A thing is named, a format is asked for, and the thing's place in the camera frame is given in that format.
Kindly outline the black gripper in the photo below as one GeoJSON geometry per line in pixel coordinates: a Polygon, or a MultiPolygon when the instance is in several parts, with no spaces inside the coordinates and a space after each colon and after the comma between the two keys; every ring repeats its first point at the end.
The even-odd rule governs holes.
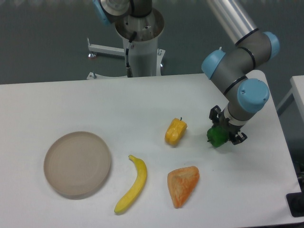
{"type": "Polygon", "coordinates": [[[233,145],[240,144],[247,139],[247,135],[240,131],[245,125],[245,121],[234,118],[228,108],[224,108],[224,110],[221,111],[218,105],[214,106],[210,110],[209,119],[213,125],[220,125],[228,131],[229,140],[233,145]]]}

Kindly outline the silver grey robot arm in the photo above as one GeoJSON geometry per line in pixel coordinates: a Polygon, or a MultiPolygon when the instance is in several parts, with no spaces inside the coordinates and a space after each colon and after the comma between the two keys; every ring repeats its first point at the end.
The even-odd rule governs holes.
{"type": "MultiPolygon", "coordinates": [[[[208,142],[220,147],[246,140],[241,128],[269,99],[267,85],[249,79],[248,73],[275,57],[280,50],[276,35],[261,32],[235,0],[210,0],[208,5],[236,49],[227,54],[221,49],[210,53],[201,68],[210,81],[228,99],[224,109],[215,106],[209,113],[212,127],[208,142]]],[[[164,19],[150,0],[95,0],[93,6],[104,24],[114,24],[123,40],[123,57],[128,77],[155,76],[158,37],[164,19]]]]}

